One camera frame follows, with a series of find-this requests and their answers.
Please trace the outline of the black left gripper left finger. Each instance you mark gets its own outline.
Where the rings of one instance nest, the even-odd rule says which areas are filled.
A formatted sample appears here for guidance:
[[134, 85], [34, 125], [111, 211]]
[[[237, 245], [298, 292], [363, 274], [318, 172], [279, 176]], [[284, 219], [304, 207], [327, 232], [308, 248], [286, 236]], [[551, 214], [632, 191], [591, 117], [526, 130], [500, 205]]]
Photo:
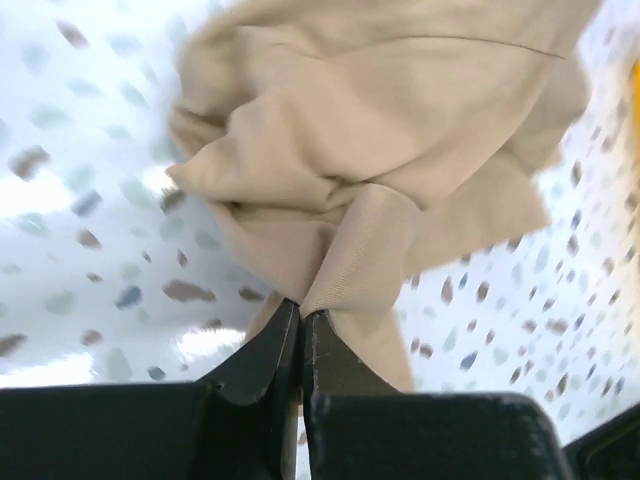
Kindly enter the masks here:
[[268, 325], [202, 378], [1, 393], [5, 479], [291, 479], [300, 315]]

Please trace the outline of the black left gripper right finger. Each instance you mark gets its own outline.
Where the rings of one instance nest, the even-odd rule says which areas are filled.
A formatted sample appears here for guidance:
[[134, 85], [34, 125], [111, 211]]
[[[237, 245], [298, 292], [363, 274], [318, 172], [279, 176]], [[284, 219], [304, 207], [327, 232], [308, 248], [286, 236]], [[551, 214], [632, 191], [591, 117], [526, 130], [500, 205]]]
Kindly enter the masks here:
[[553, 426], [504, 392], [403, 394], [307, 318], [304, 418], [314, 479], [570, 479]]

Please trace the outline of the beige t-shirt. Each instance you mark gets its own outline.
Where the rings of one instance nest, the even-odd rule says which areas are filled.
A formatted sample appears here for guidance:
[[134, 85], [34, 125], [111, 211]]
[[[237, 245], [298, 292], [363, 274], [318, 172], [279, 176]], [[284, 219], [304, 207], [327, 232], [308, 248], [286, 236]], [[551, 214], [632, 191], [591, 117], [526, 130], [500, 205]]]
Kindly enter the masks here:
[[236, 260], [414, 387], [393, 312], [423, 271], [546, 227], [535, 175], [584, 111], [595, 1], [241, 1], [187, 43], [168, 175]]

